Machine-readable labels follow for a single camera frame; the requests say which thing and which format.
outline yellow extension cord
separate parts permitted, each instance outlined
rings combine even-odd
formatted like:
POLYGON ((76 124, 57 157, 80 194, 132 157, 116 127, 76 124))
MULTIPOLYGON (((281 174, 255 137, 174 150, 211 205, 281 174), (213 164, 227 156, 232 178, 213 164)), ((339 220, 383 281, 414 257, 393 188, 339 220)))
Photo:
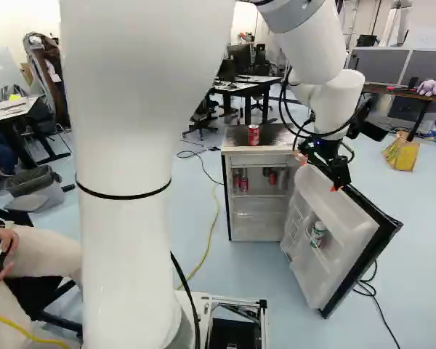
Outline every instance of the yellow extension cord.
MULTIPOLYGON (((210 252, 211 235, 213 233, 213 229, 215 228, 215 225, 217 224, 219 213, 221 212, 221 206, 219 204, 219 201, 218 201, 218 198, 217 198, 217 193, 216 193, 217 186, 218 186, 218 184, 216 184, 213 187, 213 190, 211 191, 213 193, 213 199, 215 200, 215 204, 217 205, 217 210, 216 210, 216 213, 215 213, 215 218, 213 219, 213 223, 210 226, 209 239, 208 239, 208 242, 207 242, 207 245, 206 245, 206 250, 203 253, 201 261, 189 273, 189 275, 187 275, 186 279, 188 281, 191 278, 194 277, 194 275, 200 270, 200 268, 202 268, 202 265, 205 263, 205 260, 208 257, 209 252, 210 252)), ((177 287, 176 290, 180 290, 181 288, 182 288, 182 285, 177 287)), ((70 349, 70 347, 67 344, 65 344, 64 342, 62 342, 60 340, 43 340, 41 338, 33 336, 31 333, 26 331, 24 328, 22 328, 21 326, 15 324, 13 321, 11 321, 11 320, 3 317, 3 316, 0 316, 0 322, 2 322, 3 324, 6 324, 6 325, 12 327, 13 329, 16 329, 17 331, 21 332, 21 334, 23 334, 25 337, 27 337, 29 340, 32 340, 33 342, 37 342, 37 343, 41 343, 41 344, 53 344, 53 345, 58 345, 59 347, 61 347, 63 349, 70 349)))
MULTIPOLYGON (((219 213, 221 212, 221 206, 219 204, 218 198, 217 198, 217 193, 216 193, 216 189, 217 189, 218 184, 215 184, 215 186, 213 187, 213 190, 211 191, 213 193, 213 198, 215 200, 215 204, 217 205, 217 211, 215 213, 215 218, 213 219, 213 223, 210 226, 210 231, 209 231, 209 240, 207 242, 206 245, 206 250, 203 253, 202 259, 201 261, 196 265, 196 267, 190 272, 189 275, 187 275, 186 280, 189 281, 191 278, 194 277, 194 275, 200 270, 200 268, 202 268, 203 263, 205 262, 206 258, 209 255, 210 252, 210 246, 211 246, 211 234, 213 233, 213 229, 215 228, 215 224, 217 224, 217 220, 218 220, 218 216, 219 213)), ((180 290, 182 288, 182 285, 177 287, 176 290, 180 290)))
POLYGON ((3 324, 6 324, 6 325, 12 327, 13 329, 16 329, 17 331, 21 332, 25 337, 27 337, 29 340, 32 340, 33 342, 37 342, 37 343, 41 343, 41 344, 54 344, 54 345, 58 345, 59 347, 61 347, 63 349, 70 349, 69 345, 65 344, 64 342, 62 342, 60 340, 43 340, 41 338, 33 336, 28 331, 26 331, 24 328, 15 324, 13 321, 11 321, 3 316, 0 316, 0 322, 2 322, 3 324))

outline floor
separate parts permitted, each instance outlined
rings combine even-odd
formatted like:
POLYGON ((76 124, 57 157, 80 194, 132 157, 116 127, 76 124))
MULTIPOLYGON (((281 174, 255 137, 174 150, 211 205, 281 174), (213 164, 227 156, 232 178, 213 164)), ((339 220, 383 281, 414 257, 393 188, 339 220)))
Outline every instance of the floor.
MULTIPOLYGON (((271 95, 278 95, 278 87, 274 87, 271 95)), ((240 98, 233 101, 236 107, 241 103, 240 98)), ((277 117, 277 103, 270 101, 270 105, 274 107, 270 117, 277 117)), ((307 109, 300 105, 291 105, 291 111, 299 120, 307 115, 307 109)), ((258 122, 260 112, 252 111, 252 115, 258 122)), ((206 147, 220 146, 222 119, 217 126, 218 134, 207 135, 203 142, 197 135, 187 140, 206 147)), ((65 137, 72 144, 71 134, 65 137)), ((178 151, 202 149, 180 139, 178 135, 178 151)), ((436 145, 422 142, 415 170, 410 173, 394 171, 384 161, 380 150, 391 142, 391 136, 380 144, 362 136, 348 142, 355 149, 355 160, 350 166, 354 186, 384 212, 404 223, 378 259, 379 272, 373 284, 401 347, 436 349, 436 145)), ((65 150, 59 140, 52 145, 60 152, 65 150)), ((41 149, 32 150, 36 158, 44 157, 41 149)), ((210 175, 222 180, 219 152, 205 152, 203 160, 210 175)), ((52 168, 63 176, 63 184, 74 182, 73 158, 56 161, 52 168)), ((215 213, 211 194, 214 184, 200 168, 196 158, 174 159, 169 226, 172 250, 184 270, 191 270, 200 260, 215 213)), ((307 307, 278 244, 229 242, 224 195, 222 190, 217 192, 221 214, 210 255, 190 282, 192 290, 267 298, 272 349, 395 347, 372 300, 351 294, 329 320, 323 320, 307 307)), ((33 215, 34 224, 79 239, 77 200, 76 191, 67 193, 64 204, 33 215)), ((51 306, 51 311, 80 321, 81 295, 76 290, 67 294, 51 306)))

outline red soda can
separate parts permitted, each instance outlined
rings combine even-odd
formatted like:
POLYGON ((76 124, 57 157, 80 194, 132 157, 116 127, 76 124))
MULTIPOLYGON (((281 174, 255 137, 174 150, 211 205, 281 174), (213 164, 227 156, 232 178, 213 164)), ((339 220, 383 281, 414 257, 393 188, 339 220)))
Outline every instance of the red soda can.
POLYGON ((249 178, 247 177, 247 169, 243 169, 241 176, 241 191, 247 193, 249 191, 249 178))
POLYGON ((249 145, 258 145, 260 142, 259 125, 249 125, 249 145))
POLYGON ((243 193, 247 193, 247 191, 249 191, 249 180, 247 179, 247 177, 241 178, 241 191, 243 193))
POLYGON ((270 185, 276 185, 278 183, 278 174, 275 171, 271 171, 268 180, 270 181, 270 185))
POLYGON ((239 171, 234 174, 234 188, 241 189, 241 172, 239 171))

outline mini fridge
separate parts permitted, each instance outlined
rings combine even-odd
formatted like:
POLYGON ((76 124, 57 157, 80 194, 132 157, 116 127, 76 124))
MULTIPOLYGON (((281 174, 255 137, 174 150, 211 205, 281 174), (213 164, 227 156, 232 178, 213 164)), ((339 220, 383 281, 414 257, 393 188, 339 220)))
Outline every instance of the mini fridge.
POLYGON ((259 145, 249 146, 247 126, 227 128, 222 169, 228 236, 236 243, 278 242, 307 304, 328 318, 402 223, 353 185, 332 191, 320 169, 300 166, 293 139, 284 125, 265 124, 259 145), (317 222, 325 227, 318 242, 317 222))

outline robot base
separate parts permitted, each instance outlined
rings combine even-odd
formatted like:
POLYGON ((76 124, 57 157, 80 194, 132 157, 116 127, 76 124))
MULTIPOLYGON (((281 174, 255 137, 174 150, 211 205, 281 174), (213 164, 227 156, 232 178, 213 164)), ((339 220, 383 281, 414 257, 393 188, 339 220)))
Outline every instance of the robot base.
MULTIPOLYGON (((267 301, 192 293, 201 330, 201 349, 268 349, 267 301)), ((190 322, 192 308, 185 292, 177 299, 190 322)), ((194 348, 191 338, 189 348, 194 348)))

